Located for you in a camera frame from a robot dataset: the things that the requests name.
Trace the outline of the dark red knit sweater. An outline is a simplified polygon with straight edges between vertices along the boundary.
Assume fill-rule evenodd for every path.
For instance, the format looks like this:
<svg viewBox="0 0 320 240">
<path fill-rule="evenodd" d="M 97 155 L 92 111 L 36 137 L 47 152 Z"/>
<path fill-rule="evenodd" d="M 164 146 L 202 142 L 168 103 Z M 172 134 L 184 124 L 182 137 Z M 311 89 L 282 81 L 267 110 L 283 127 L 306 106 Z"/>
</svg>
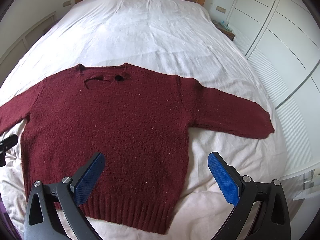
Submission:
<svg viewBox="0 0 320 240">
<path fill-rule="evenodd" d="M 45 78 L 1 107 L 1 132 L 22 120 L 26 193 L 33 181 L 55 183 L 101 152 L 106 166 L 84 214 L 159 234 L 184 188 L 189 128 L 252 139 L 274 132 L 255 102 L 128 63 L 79 64 Z"/>
</svg>

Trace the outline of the wooden nightstand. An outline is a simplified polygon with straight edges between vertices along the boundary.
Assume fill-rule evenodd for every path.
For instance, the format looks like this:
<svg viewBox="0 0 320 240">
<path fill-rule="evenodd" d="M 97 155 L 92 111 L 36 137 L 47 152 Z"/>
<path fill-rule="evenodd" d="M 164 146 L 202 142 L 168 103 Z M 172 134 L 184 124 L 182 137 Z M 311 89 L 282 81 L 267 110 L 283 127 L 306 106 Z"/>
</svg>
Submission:
<svg viewBox="0 0 320 240">
<path fill-rule="evenodd" d="M 215 20 L 212 20 L 212 23 L 216 26 L 217 29 L 219 29 L 219 31 L 221 31 L 224 35 L 226 35 L 231 41 L 234 40 L 235 35 L 231 30 L 226 29 L 221 25 L 221 23 Z"/>
</svg>

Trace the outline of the white wardrobe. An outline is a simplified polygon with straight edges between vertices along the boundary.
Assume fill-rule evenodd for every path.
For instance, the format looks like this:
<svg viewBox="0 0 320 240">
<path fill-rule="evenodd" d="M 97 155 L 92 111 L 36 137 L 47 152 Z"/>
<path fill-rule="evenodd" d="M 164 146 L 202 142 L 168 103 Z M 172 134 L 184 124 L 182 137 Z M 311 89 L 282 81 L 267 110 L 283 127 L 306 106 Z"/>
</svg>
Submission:
<svg viewBox="0 0 320 240">
<path fill-rule="evenodd" d="M 279 116 L 284 178 L 319 168 L 319 26 L 302 0 L 234 0 L 227 23 Z"/>
</svg>

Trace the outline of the white bed sheet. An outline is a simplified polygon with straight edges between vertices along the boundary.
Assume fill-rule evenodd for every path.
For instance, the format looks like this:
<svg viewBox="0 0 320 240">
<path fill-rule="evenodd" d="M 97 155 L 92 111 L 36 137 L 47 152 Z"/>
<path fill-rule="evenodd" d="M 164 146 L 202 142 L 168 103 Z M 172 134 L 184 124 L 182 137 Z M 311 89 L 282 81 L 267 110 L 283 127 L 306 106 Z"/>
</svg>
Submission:
<svg viewBox="0 0 320 240">
<path fill-rule="evenodd" d="M 258 103 L 275 132 L 255 140 L 200 128 L 189 131 L 189 164 L 181 198 L 164 235 L 91 218 L 103 239 L 211 239 L 232 210 L 207 165 L 219 152 L 240 174 L 269 183 L 282 176 L 286 146 L 279 116 L 254 69 L 212 24 L 204 7 L 179 0 L 85 0 L 22 57 L 1 87 L 1 103 L 77 64 L 124 63 L 193 77 Z"/>
</svg>

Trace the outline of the left wall socket plate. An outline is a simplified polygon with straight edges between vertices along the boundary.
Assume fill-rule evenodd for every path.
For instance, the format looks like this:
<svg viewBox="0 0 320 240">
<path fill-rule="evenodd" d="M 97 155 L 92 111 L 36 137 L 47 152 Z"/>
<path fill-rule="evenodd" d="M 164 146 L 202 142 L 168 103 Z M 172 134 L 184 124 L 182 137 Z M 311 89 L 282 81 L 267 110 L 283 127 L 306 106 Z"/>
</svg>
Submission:
<svg viewBox="0 0 320 240">
<path fill-rule="evenodd" d="M 63 7 L 67 7 L 67 6 L 71 5 L 71 4 L 72 4 L 72 2 L 71 2 L 71 0 L 69 0 L 69 1 L 63 2 L 62 6 Z"/>
</svg>

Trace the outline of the wall socket plate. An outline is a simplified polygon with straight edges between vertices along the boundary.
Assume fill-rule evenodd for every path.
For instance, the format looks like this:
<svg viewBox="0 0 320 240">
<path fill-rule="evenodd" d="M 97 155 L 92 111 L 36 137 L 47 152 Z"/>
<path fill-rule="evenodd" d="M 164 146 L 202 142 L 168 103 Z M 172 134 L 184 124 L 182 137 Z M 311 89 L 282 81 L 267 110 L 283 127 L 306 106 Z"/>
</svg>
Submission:
<svg viewBox="0 0 320 240">
<path fill-rule="evenodd" d="M 69 1 L 63 2 L 62 6 L 63 7 L 67 7 L 67 6 L 71 5 L 71 4 L 72 4 L 72 2 L 71 2 L 71 0 L 69 0 Z"/>
<path fill-rule="evenodd" d="M 216 7 L 216 10 L 219 11 L 219 12 L 221 12 L 221 13 L 223 13 L 223 14 L 226 12 L 226 9 L 223 8 L 223 7 L 220 7 L 220 6 L 217 6 L 217 7 Z"/>
</svg>

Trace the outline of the right wall socket plate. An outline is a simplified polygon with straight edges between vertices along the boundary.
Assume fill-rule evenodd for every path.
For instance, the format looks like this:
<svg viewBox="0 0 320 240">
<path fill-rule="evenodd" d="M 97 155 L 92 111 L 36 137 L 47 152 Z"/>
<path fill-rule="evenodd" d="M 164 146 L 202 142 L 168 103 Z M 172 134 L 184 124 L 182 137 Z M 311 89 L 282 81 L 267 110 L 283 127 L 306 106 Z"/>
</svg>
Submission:
<svg viewBox="0 0 320 240">
<path fill-rule="evenodd" d="M 221 12 L 221 13 L 223 13 L 223 14 L 226 12 L 226 9 L 223 8 L 223 7 L 220 7 L 220 6 L 217 6 L 217 7 L 216 7 L 216 10 L 219 11 L 219 12 Z"/>
</svg>

